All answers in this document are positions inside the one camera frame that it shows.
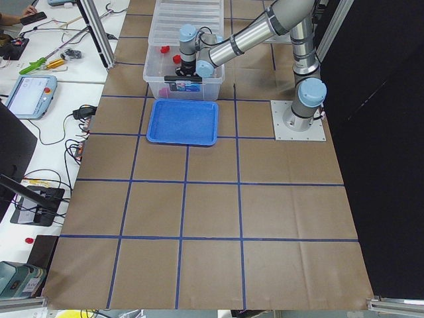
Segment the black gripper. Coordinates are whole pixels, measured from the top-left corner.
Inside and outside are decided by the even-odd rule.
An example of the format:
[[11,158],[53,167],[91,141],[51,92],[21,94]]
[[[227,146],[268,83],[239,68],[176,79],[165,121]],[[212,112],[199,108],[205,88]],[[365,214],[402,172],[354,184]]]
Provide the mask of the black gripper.
[[181,61],[180,67],[175,69],[177,76],[197,76],[196,61]]

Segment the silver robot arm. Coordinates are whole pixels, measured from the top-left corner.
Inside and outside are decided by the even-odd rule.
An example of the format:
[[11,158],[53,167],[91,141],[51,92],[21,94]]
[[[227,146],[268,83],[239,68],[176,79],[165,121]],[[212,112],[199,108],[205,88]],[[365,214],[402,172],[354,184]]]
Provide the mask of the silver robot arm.
[[272,37],[290,36],[293,53],[294,101],[283,115],[287,128],[301,132],[318,120],[327,88],[321,80],[320,61],[314,45],[313,18],[318,1],[274,1],[243,29],[228,38],[219,38],[208,26],[181,27],[178,80],[212,78],[215,70],[243,56]]

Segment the person hand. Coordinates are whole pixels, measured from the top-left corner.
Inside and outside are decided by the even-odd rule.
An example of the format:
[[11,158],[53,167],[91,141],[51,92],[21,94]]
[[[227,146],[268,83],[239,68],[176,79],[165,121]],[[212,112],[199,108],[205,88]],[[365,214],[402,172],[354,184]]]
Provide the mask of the person hand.
[[22,17],[27,17],[30,15],[34,15],[36,14],[38,11],[37,9],[33,6],[33,5],[28,5],[24,10],[23,10],[23,15]]

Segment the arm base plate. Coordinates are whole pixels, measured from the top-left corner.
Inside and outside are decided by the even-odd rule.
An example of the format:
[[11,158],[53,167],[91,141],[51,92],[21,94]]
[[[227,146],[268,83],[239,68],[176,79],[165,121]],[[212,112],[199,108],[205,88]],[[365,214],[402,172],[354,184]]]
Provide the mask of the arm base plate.
[[319,111],[308,119],[292,113],[292,101],[271,100],[274,136],[277,141],[325,142],[325,131]]

